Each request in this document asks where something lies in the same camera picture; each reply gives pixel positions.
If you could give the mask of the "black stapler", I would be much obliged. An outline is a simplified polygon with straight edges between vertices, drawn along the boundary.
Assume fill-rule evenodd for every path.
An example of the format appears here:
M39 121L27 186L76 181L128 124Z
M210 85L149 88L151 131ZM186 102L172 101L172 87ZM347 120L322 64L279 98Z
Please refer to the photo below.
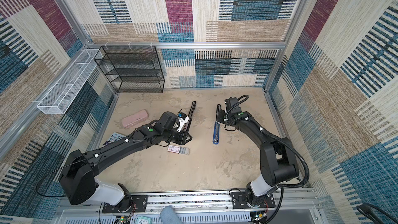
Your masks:
M184 134L185 135L188 135L188 133L189 133L190 125L191 125L191 122L192 122L192 116L193 116L193 112L194 112L194 110L196 108L196 105L197 105L196 101L193 101L192 104L191 104L191 108L190 108L190 111L189 111L189 114L188 114L189 121L188 121L188 123L186 124L186 126L184 128Z

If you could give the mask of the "red white staple box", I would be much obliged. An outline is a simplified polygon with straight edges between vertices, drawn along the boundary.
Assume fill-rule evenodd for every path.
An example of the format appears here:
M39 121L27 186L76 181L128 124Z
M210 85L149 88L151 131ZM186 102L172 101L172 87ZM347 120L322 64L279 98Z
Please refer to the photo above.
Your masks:
M168 152L172 153L180 153L181 147L180 146L175 146L175 145L169 145L167 148Z

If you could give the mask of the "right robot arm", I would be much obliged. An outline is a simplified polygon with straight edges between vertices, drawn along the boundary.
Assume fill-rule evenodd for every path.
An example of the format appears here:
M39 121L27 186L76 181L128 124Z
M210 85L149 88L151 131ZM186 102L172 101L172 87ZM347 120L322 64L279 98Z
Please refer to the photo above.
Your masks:
M308 182L308 167L288 138L273 135L252 114L241 110L240 104L248 98L226 99L226 109L218 111L217 120L247 135L260 150L260 175L245 191L248 206L255 208L278 189L303 187Z

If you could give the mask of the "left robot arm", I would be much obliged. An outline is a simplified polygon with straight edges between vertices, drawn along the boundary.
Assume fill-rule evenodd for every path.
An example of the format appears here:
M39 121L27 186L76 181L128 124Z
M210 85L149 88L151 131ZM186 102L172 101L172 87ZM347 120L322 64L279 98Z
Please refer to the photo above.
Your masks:
M164 112L159 120L137 127L114 143L91 151L71 152L59 177L70 204L83 204L93 197L100 189L95 177L119 160L162 141L184 145L188 132L183 128L189 120L185 113Z

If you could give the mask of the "pink pencil case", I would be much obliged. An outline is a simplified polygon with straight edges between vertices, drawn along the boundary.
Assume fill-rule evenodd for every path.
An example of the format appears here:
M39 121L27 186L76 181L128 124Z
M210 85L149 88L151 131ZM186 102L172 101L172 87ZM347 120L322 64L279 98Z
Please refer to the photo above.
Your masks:
M148 112L146 110L141 110L137 113L129 115L121 120L122 127L124 129L128 129L140 122L143 122L149 117Z

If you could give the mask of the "black mesh shelf rack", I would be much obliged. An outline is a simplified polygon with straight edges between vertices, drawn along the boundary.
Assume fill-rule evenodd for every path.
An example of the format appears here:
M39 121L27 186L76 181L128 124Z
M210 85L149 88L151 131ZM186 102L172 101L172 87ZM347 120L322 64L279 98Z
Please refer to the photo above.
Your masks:
M94 61L117 93L164 90L164 73L154 46L102 46Z

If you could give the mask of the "grey rounded object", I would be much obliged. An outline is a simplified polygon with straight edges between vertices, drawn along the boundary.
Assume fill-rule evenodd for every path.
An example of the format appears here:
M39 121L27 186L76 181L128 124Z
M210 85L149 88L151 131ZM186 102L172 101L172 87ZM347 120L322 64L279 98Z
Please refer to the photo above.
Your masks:
M183 224L171 206L165 207L160 212L160 219L164 224Z

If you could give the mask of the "teal electronics box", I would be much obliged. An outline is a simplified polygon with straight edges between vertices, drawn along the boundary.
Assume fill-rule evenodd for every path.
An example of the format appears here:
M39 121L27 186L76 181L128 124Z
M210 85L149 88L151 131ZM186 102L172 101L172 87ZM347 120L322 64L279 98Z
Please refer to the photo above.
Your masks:
M136 224L152 224L152 220L149 217L139 216L136 219Z

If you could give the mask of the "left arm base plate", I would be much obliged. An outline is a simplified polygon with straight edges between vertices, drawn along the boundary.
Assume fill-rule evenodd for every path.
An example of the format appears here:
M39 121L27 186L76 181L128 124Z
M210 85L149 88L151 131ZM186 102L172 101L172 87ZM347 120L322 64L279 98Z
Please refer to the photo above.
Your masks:
M131 195L125 196L115 206L105 204L102 208L103 214L116 214L116 213L143 213L146 211L148 203L148 195Z

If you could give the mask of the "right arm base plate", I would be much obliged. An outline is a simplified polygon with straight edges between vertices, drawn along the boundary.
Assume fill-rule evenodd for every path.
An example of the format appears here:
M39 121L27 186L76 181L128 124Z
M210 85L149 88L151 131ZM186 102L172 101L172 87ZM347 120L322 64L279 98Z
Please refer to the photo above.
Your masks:
M231 189L228 194L232 199L234 209L276 207L276 203L272 195L270 197L261 197L256 203L249 203L245 192L239 191L238 189Z

